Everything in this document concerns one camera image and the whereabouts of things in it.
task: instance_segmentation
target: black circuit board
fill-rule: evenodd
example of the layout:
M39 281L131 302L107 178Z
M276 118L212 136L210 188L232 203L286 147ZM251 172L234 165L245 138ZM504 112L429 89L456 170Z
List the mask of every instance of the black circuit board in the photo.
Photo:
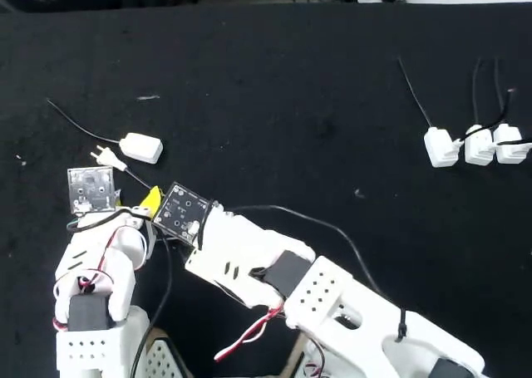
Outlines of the black circuit board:
M191 234L188 230L194 222L201 224L208 206L208 200L173 183L153 218L153 224L192 245L196 233Z

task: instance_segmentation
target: white power adapter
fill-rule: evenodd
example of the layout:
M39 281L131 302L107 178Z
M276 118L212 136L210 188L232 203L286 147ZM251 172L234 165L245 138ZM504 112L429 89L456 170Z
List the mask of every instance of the white power adapter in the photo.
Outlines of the white power adapter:
M458 153L464 142L460 139L452 140L445 129L435 126L429 127L423 137L426 152L435 168L452 166L458 161Z
M466 134L481 129L481 125L473 125ZM465 139L465 162L486 166L493 160L496 144L489 129L479 130Z
M128 133L118 145L125 156L148 164L156 164L163 152L163 143L159 139L138 133Z
M501 123L493 132L493 140L497 143L497 161L500 164L520 164L526 159L526 155L532 148L532 144L499 145L506 141L522 140L519 128Z

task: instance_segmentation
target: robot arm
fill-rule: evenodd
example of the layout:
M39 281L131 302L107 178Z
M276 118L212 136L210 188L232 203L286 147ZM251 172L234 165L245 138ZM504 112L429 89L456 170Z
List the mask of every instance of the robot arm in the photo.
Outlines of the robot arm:
M193 245L188 271L247 307L283 307L287 326L336 360L329 377L483 376L479 353L415 312L406 314L407 335L398 341L401 310L301 241L219 206L204 222L201 249L197 239Z
M87 214L78 227L106 216ZM153 222L193 247L185 262L188 271L246 307L268 307L270 312L245 335L264 329L283 310L288 327L319 342L327 358L323 377L483 376L484 360L476 351L414 312L406 314L407 335L398 341L401 310L335 263L316 258L302 241L262 229L178 184L168 191ZM54 287L62 376L129 376L149 325L146 313L130 306L135 268L149 258L155 242L153 235L147 246L142 241L137 231L142 224L143 219L121 214L72 237ZM245 335L239 344L249 338ZM305 360L319 365L317 356L318 349L309 344ZM145 377L145 354L135 377Z

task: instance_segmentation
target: black fabric surface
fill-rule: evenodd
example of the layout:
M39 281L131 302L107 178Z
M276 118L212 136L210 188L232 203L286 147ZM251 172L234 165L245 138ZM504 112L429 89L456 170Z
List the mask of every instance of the black fabric surface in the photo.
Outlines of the black fabric surface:
M68 241L67 168L93 165L94 140L44 102L120 138L160 137L161 162L128 160L226 206L282 204L358 242L399 305L477 349L492 377L530 376L530 161L433 169L426 124L395 62L402 55L435 125L471 124L477 56L500 56L519 96L510 123L532 134L532 6L182 7L0 17L0 361L2 376L56 376L53 273ZM490 68L480 118L497 115ZM138 101L138 96L159 99ZM126 202L144 190L116 173ZM249 217L301 238L364 280L334 233L280 213ZM164 252L137 278L152 313ZM296 336L272 322L261 341L212 357L263 311L182 272L160 324L197 376L282 369Z

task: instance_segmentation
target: circuit board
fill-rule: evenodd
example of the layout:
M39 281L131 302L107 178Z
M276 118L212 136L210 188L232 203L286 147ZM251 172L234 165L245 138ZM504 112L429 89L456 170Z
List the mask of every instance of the circuit board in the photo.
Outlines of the circuit board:
M110 212L116 209L113 168L99 166L69 169L68 192L71 212Z
M192 245L208 207L207 199L173 183L153 218L153 224Z

